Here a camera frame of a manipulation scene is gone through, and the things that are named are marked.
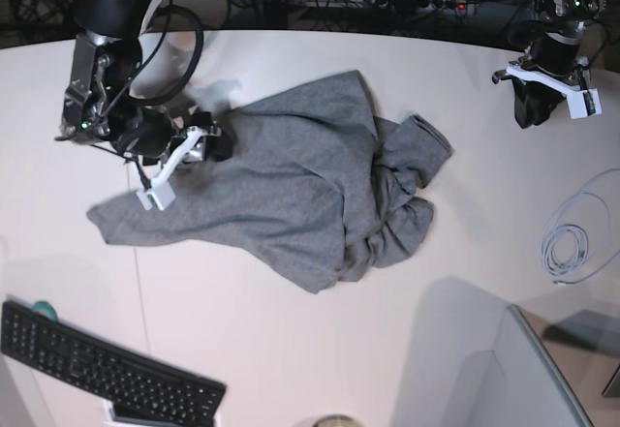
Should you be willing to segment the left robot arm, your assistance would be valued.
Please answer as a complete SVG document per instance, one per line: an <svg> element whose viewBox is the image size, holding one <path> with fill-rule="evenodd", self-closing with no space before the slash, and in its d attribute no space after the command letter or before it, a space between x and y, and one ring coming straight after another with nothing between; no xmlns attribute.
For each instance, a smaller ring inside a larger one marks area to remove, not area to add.
<svg viewBox="0 0 620 427"><path fill-rule="evenodd" d="M591 61L579 51L586 27L604 7L605 0L536 0L534 17L511 28L524 52L493 80L511 82L520 128L540 126L561 103L572 119L602 113L599 90L590 84Z"/></svg>

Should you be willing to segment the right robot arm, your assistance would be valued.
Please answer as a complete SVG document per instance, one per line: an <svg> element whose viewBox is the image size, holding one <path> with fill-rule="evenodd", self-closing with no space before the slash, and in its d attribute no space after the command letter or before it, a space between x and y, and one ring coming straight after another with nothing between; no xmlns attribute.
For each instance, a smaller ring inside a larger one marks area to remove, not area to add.
<svg viewBox="0 0 620 427"><path fill-rule="evenodd" d="M184 74L154 97L132 96L133 82L150 62L142 55L140 35L152 20L175 15L188 20L195 33ZM202 23L192 11L173 0L77 0L75 22L79 32L58 140L91 146L105 142L120 157L153 166L168 161L197 128L201 135L183 163L232 156L232 138L210 113L196 111L177 125L165 110L188 85L202 57Z"/></svg>

